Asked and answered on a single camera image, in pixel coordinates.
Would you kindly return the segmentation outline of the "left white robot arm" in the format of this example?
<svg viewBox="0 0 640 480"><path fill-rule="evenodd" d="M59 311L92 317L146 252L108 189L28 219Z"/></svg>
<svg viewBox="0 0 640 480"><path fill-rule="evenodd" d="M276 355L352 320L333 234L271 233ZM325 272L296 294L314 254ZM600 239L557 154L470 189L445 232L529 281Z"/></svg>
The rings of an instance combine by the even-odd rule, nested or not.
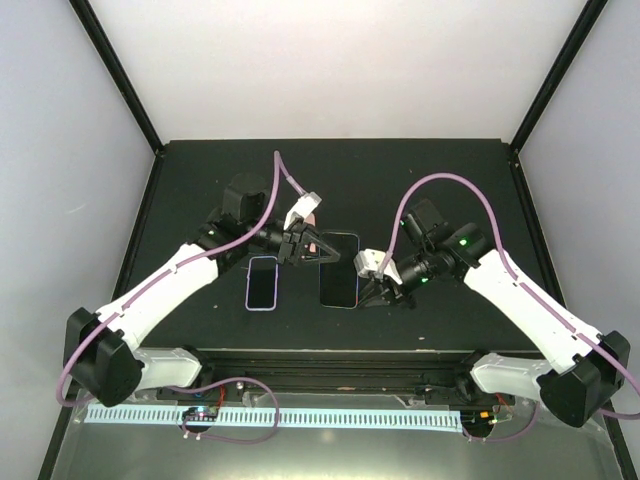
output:
<svg viewBox="0 0 640 480"><path fill-rule="evenodd" d="M267 186L259 176L237 175L197 234L156 272L96 312L79 308L69 316L61 377L72 378L105 407L117 406L139 390L162 387L182 389L193 399L207 397L215 376L195 349L151 351L142 343L181 303L252 250L279 264L336 262L337 249L307 221L320 196L304 190L298 194L284 219L274 219L276 186Z"/></svg>

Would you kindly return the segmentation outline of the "black smartphone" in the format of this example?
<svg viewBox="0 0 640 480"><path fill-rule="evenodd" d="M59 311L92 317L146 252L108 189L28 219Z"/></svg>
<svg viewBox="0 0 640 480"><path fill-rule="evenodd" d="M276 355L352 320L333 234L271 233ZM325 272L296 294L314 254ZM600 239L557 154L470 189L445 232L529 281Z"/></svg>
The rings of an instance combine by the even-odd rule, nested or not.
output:
<svg viewBox="0 0 640 480"><path fill-rule="evenodd" d="M358 303L359 277L354 258L359 252L360 239L347 232L325 232L322 238L340 254L337 262L319 266L319 300L329 308L353 309Z"/></svg>

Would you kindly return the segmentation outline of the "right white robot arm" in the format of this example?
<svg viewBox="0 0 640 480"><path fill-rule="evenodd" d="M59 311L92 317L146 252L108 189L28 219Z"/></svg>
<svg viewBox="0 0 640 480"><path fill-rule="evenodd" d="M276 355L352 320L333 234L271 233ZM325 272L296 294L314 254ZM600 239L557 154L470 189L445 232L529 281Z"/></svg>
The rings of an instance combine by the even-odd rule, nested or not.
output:
<svg viewBox="0 0 640 480"><path fill-rule="evenodd" d="M574 317L499 252L479 227L458 230L429 200L404 214L400 227L417 251L396 262L379 250L354 258L357 274L368 279L362 307L414 307L413 293L442 277L452 277L505 315L538 348L542 359L483 353L454 379L457 396L479 402L504 393L542 404L564 424L580 428L623 386L630 344L619 332L601 333Z"/></svg>

